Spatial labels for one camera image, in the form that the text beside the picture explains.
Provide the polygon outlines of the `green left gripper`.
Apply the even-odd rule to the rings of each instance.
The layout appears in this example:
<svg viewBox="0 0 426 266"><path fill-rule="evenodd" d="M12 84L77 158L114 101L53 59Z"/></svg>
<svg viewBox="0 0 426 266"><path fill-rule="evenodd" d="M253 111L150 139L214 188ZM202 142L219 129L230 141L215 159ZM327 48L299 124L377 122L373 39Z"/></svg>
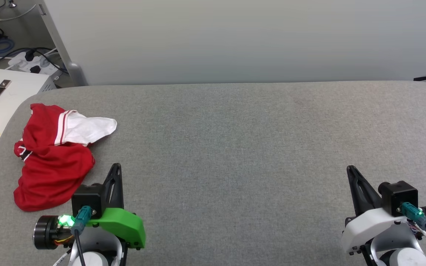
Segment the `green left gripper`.
<svg viewBox="0 0 426 266"><path fill-rule="evenodd" d="M124 210L125 201L120 163L115 163L111 166L103 187L105 189L103 199L107 208L100 218L91 218L86 227L97 225L123 239L129 244L130 249L145 248L146 233L143 220L139 216Z"/></svg>

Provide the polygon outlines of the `white power strip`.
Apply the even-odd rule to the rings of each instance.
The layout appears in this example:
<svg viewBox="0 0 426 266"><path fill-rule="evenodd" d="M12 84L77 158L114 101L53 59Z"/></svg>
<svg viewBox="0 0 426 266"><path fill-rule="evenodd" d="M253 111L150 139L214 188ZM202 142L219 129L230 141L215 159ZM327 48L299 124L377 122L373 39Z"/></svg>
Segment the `white power strip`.
<svg viewBox="0 0 426 266"><path fill-rule="evenodd" d="M21 52L16 56L13 56L12 59L7 63L7 70L12 71L22 71L30 73L29 69L35 65L39 65L41 67L40 74L48 75L52 78L53 81L59 80L62 75L62 71L57 68L57 65L50 63L45 57L42 55L36 56L34 54L34 60L32 62L27 62L25 60L25 53Z"/></svg>

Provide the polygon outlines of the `grey partition post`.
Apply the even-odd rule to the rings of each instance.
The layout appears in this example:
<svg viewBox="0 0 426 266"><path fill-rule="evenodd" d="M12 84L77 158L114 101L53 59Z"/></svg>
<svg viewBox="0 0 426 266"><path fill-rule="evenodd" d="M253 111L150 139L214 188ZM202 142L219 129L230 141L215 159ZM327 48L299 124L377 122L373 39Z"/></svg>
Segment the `grey partition post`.
<svg viewBox="0 0 426 266"><path fill-rule="evenodd" d="M87 86L81 66L73 62L62 38L61 30L64 29L64 16L57 7L56 0L34 0L44 24L58 49L61 60L67 68L75 86Z"/></svg>

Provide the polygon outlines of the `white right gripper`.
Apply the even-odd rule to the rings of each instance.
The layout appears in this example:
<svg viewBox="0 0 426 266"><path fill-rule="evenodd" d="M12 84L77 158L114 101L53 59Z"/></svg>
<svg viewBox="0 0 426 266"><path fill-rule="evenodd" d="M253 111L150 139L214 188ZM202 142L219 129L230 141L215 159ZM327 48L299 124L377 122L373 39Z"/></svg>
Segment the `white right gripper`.
<svg viewBox="0 0 426 266"><path fill-rule="evenodd" d="M384 211L382 199L356 166L347 166L348 183L353 201L355 219L344 229L341 245L346 253L355 252L371 241L371 254L377 252L412 248L421 251L407 217L394 217Z"/></svg>

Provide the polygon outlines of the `red and white jersey shirt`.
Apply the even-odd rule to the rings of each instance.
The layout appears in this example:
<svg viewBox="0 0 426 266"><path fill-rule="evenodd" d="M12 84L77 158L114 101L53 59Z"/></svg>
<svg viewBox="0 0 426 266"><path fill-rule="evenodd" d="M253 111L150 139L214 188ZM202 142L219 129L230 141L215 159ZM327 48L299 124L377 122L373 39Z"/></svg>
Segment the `red and white jersey shirt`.
<svg viewBox="0 0 426 266"><path fill-rule="evenodd" d="M107 117L86 117L56 105L31 104L31 116L14 153L23 167L14 202L36 212L66 203L96 161L89 146L117 129Z"/></svg>

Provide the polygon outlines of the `white partition panel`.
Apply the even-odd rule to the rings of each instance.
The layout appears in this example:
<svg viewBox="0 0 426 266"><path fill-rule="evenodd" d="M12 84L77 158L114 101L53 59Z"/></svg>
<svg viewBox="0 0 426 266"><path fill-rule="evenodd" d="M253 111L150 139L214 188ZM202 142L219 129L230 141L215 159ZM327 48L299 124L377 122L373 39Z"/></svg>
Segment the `white partition panel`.
<svg viewBox="0 0 426 266"><path fill-rule="evenodd" d="M56 0L88 85L426 76L426 0Z"/></svg>

